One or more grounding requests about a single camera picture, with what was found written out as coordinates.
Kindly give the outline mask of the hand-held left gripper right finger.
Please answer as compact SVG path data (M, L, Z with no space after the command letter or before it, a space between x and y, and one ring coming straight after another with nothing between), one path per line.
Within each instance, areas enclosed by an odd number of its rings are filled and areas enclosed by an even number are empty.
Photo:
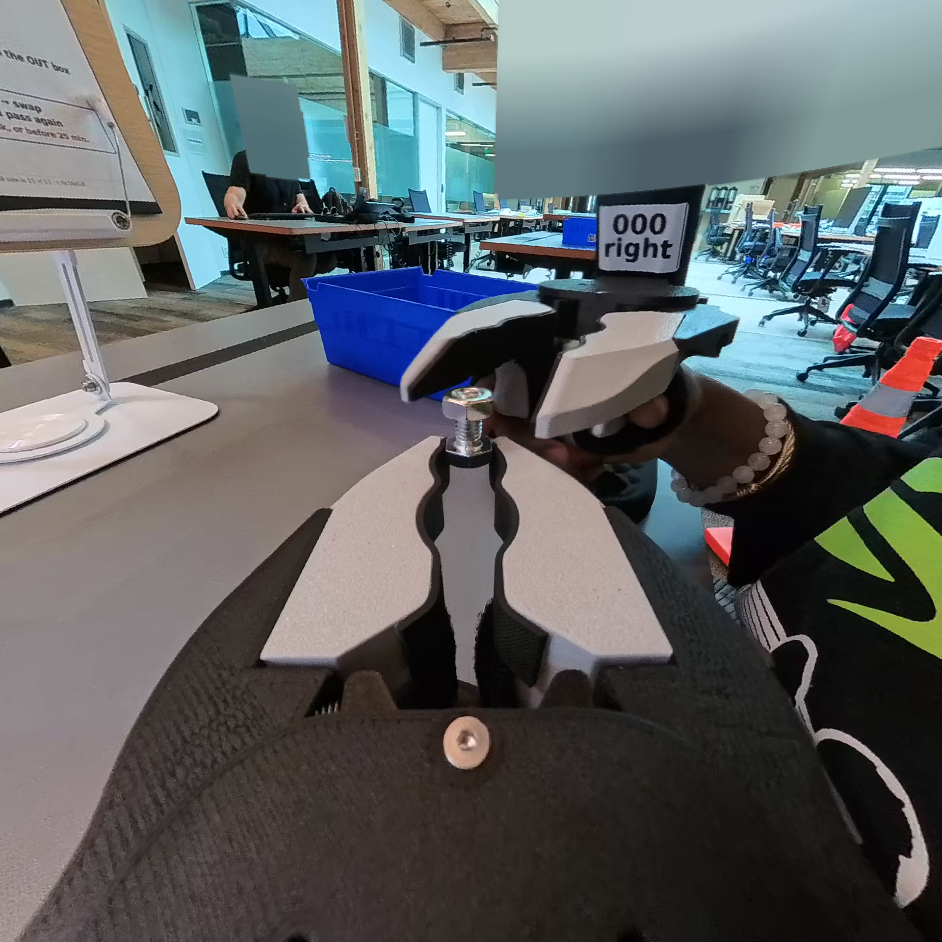
M632 522L509 438L493 446L492 600L477 630L477 688L488 707L535 707L555 678L662 666L674 648L636 574Z

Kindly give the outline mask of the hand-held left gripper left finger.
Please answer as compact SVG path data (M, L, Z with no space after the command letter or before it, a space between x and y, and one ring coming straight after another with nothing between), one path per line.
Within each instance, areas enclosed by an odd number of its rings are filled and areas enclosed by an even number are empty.
M260 658L347 679L383 677L396 696L454 696L456 643L445 605L442 497L449 467L429 437L340 497Z

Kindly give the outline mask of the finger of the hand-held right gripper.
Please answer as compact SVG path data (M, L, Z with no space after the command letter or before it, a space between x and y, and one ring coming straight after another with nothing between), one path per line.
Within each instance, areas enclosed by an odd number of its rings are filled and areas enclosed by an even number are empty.
M546 361L555 349L557 310L539 301L499 301L456 312L406 367L399 395L410 403L481 379L501 366Z
M611 427L663 394L679 363L680 312L613 312L563 351L533 418L540 439Z

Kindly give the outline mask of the small steel hex nut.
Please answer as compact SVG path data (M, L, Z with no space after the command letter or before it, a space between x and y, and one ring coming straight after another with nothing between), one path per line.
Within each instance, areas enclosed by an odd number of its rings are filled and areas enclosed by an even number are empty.
M492 391L479 386L466 386L446 392L442 412L452 422L484 422L493 413Z

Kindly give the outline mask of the short steel hex bolt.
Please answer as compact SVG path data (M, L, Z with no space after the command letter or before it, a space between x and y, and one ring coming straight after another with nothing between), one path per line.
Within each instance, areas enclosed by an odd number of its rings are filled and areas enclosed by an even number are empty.
M445 457L452 467L475 469L488 466L493 443L487 437L482 419L454 419L453 434L445 441Z

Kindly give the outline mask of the person's right forearm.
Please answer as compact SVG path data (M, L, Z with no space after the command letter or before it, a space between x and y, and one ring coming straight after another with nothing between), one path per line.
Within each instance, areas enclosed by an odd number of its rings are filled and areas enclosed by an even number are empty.
M737 588L759 580L921 461L941 455L940 430L900 441L795 411L788 420L790 456L756 490L707 505L733 521L727 581Z

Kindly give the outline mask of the person's right hand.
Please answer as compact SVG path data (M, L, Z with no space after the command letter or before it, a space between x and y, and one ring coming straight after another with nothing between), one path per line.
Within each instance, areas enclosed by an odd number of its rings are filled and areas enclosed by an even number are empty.
M745 395L709 377L682 368L678 376L686 389L682 421L666 433L670 404L663 394L629 412L630 425L657 433L655 441L625 453L596 455L564 439L535 437L522 418L495 412L484 423L492 437L507 437L585 485L591 484L606 465L636 465L663 460L698 489L716 483L758 451L765 436L766 420L760 406Z

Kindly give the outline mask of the black honeycomb wrist rest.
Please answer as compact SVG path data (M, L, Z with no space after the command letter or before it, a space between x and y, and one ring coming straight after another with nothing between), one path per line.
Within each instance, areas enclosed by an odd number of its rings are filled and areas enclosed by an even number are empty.
M657 481L657 461L606 465L588 488L605 507L641 524L653 507Z

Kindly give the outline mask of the wood-topped office desk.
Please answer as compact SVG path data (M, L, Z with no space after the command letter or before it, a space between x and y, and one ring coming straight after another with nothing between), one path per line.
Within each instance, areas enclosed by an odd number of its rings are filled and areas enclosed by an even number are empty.
M551 280L592 279L597 273L595 249L563 244L560 233L490 238L480 249L493 256L494 272L509 278L526 279L535 269L547 272Z
M363 269L374 271L382 264L380 250L393 245L397 238L403 238L410 246L429 245L446 239L449 233L462 226L458 219L420 217L411 223L365 224L317 221L312 216L301 215L280 219L185 217L183 220L237 241L251 277L256 310L275 303L261 256L265 241L288 242L289 248L299 244L306 255L312 256L358 251Z

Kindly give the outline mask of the black white patterned pants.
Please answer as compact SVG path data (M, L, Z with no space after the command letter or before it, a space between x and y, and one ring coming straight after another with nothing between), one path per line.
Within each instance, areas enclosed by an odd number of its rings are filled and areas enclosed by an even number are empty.
M785 642L786 631L760 582L736 588L715 576L712 587L720 607L747 629L766 651L771 653Z

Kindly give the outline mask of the row of black office chairs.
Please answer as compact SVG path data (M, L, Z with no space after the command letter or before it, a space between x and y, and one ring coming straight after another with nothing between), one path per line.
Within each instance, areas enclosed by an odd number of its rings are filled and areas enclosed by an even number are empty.
M800 321L798 335L805 337L811 328L822 324L833 328L848 303L854 304L857 335L854 345L844 354L835 352L822 361L800 370L796 376L804 383L810 374L839 366L870 366L873 354L861 346L883 314L900 294L913 264L927 258L914 242L922 226L923 205L883 205L877 215L876 234L871 241L851 243L825 242L811 246L811 235L818 232L818 208L805 214L799 247L791 265L780 278L780 288L797 302L760 317L757 329L764 329L777 318L794 315Z

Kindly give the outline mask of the white poster stand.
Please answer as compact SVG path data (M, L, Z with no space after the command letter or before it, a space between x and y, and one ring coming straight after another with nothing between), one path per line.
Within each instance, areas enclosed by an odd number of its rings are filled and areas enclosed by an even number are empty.
M215 403L112 383L81 284L77 253L52 253L85 378L72 392L1 414L1 513L12 512L218 416Z

